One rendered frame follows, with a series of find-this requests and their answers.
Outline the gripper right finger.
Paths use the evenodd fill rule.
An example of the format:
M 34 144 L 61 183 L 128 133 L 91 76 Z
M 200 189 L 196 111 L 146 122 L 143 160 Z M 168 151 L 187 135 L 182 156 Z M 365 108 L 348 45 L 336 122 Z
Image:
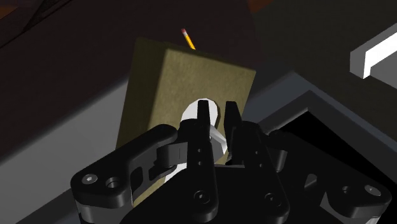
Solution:
M 392 201 L 378 181 L 298 136 L 265 134 L 225 106 L 224 129 L 233 165 L 244 165 L 268 224 L 375 224 Z

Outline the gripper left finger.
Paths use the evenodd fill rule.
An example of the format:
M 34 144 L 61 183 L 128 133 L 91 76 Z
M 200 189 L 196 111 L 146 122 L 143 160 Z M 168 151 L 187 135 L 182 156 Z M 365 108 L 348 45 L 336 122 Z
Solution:
M 81 224 L 200 224 L 219 208 L 209 103 L 160 124 L 71 178 Z

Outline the olive robot stand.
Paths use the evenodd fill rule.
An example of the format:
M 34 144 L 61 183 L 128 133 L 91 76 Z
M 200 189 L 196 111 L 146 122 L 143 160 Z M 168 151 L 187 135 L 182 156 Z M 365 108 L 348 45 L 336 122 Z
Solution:
M 216 103 L 224 134 L 225 104 L 244 110 L 255 70 L 182 46 L 137 38 L 118 132 L 117 147 L 165 123 L 179 127 L 185 109 L 199 99 Z

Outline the yellow pencil with red eraser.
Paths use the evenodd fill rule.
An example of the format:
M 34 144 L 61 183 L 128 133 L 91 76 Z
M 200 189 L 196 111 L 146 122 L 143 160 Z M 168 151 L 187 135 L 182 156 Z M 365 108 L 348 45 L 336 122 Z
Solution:
M 190 47 L 191 49 L 195 50 L 195 46 L 194 46 L 194 44 L 193 44 L 191 38 L 189 37 L 189 35 L 188 35 L 186 29 L 181 29 L 181 32 L 182 32 L 183 36 L 185 37 L 185 40 L 186 40 L 186 42 L 188 43 L 189 47 Z

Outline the white angular block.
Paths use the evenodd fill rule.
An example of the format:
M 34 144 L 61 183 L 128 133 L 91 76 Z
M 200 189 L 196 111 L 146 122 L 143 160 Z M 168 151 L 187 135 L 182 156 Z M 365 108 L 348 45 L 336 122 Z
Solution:
M 350 53 L 349 71 L 361 79 L 371 68 L 397 51 L 397 23 L 369 39 Z

